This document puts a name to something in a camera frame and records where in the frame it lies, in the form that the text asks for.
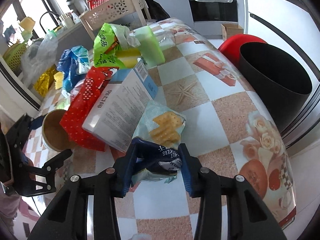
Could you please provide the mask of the gold foil bag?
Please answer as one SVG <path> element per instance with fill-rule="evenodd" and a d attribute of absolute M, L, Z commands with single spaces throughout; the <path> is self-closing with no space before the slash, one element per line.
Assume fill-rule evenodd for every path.
<path fill-rule="evenodd" d="M 33 88 L 40 94 L 40 96 L 45 97 L 54 82 L 54 75 L 57 73 L 56 65 L 52 65 L 35 82 Z"/>

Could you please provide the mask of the cardboard box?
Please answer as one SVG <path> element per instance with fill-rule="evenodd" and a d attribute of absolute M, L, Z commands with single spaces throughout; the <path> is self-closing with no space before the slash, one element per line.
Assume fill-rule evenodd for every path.
<path fill-rule="evenodd" d="M 222 30 L 223 41 L 227 40 L 228 38 L 234 35 L 244 33 L 244 29 L 239 24 L 234 24 L 234 23 L 221 24 L 221 30 Z"/>

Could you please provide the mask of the white refrigerator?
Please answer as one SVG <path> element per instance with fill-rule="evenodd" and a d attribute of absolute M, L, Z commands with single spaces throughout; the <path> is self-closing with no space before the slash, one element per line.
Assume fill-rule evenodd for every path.
<path fill-rule="evenodd" d="M 247 11 L 247 33 L 286 51 L 311 80 L 310 95 L 283 130 L 295 154 L 319 138 L 319 20 L 303 0 L 247 0 Z"/>

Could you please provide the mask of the red plastic basket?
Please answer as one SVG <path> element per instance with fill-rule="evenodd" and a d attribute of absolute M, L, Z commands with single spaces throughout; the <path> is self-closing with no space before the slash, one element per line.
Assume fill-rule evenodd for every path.
<path fill-rule="evenodd" d="M 107 1 L 109 1 L 109 0 L 89 0 L 88 1 L 89 9 L 92 10 Z"/>

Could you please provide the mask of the light green lotion bottle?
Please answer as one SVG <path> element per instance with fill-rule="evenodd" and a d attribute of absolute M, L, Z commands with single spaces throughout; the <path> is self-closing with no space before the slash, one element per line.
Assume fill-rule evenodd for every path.
<path fill-rule="evenodd" d="M 140 42 L 138 49 L 149 67 L 165 62 L 159 42 L 149 26 L 146 25 L 131 31 L 130 36 Z"/>

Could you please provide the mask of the black garment on chair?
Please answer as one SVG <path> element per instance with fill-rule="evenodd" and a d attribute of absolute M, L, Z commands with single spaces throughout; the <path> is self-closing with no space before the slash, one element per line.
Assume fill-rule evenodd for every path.
<path fill-rule="evenodd" d="M 154 0 L 145 0 L 152 20 L 162 21 L 170 18 L 170 15 L 163 7 Z"/>

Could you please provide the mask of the green snack bag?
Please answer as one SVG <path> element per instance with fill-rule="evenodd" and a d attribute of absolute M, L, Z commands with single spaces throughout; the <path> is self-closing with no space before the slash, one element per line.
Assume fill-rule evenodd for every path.
<path fill-rule="evenodd" d="M 137 48 L 140 42 L 130 36 L 124 25 L 104 23 L 94 39 L 93 60 L 95 67 L 115 67 L 127 69 L 116 57 L 116 51 Z"/>

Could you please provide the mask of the beige plastic chair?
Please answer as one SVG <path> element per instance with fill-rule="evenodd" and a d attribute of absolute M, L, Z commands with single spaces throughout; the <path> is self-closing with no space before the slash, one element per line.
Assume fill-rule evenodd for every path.
<path fill-rule="evenodd" d="M 80 15 L 80 21 L 89 37 L 94 41 L 94 30 L 100 29 L 104 23 L 111 23 L 126 15 L 137 13 L 142 26 L 146 25 L 146 18 L 151 20 L 151 15 L 145 0 L 108 0 L 101 5 Z"/>

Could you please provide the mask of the brown paper cup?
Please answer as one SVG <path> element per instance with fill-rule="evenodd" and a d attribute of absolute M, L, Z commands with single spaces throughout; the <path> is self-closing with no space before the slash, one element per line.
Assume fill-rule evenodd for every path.
<path fill-rule="evenodd" d="M 44 146 L 56 152 L 75 148 L 75 143 L 70 141 L 67 132 L 60 125 L 66 110 L 56 109 L 49 112 L 42 123 L 42 142 Z"/>

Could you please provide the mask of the blue plastic bag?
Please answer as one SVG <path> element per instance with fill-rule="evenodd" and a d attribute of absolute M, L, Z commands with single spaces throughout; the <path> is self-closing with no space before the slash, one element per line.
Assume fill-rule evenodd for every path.
<path fill-rule="evenodd" d="M 88 50 L 83 46 L 66 49 L 61 55 L 56 70 L 63 73 L 62 88 L 70 93 L 90 70 Z"/>

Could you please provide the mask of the black faucet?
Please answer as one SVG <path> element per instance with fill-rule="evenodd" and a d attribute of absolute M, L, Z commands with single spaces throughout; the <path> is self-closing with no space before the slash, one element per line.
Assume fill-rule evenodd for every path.
<path fill-rule="evenodd" d="M 60 26 L 59 14 L 53 11 L 45 12 L 40 17 L 39 25 L 45 34 L 51 29 L 56 29 Z"/>

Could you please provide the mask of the yellow sponge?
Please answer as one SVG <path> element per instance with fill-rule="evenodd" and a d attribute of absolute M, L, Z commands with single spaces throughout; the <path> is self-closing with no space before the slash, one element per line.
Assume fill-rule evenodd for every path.
<path fill-rule="evenodd" d="M 124 64 L 126 68 L 134 68 L 139 59 L 142 58 L 137 48 L 116 51 L 116 57 Z"/>

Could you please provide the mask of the red polka dot bag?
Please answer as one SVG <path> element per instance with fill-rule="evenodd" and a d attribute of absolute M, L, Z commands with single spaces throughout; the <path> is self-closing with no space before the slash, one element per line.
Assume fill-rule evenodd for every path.
<path fill-rule="evenodd" d="M 68 139 L 77 145 L 96 151 L 104 151 L 106 144 L 82 128 L 92 107 L 119 67 L 92 67 L 83 80 L 80 91 L 71 101 L 60 125 Z"/>

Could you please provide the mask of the blue cracker snack bag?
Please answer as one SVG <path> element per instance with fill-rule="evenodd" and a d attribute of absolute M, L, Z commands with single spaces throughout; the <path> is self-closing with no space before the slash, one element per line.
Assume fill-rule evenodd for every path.
<path fill-rule="evenodd" d="M 156 101 L 149 101 L 134 131 L 133 139 L 140 138 L 150 145 L 137 153 L 131 185 L 141 181 L 170 183 L 177 179 L 182 161 L 177 153 L 186 117 Z"/>

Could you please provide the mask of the red plastic stool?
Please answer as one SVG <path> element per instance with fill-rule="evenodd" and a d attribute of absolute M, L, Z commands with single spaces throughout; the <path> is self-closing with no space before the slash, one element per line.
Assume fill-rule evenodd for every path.
<path fill-rule="evenodd" d="M 236 64 L 240 60 L 240 47 L 248 42 L 266 43 L 263 39 L 249 35 L 236 34 L 225 40 L 218 50 L 229 60 L 232 64 Z"/>

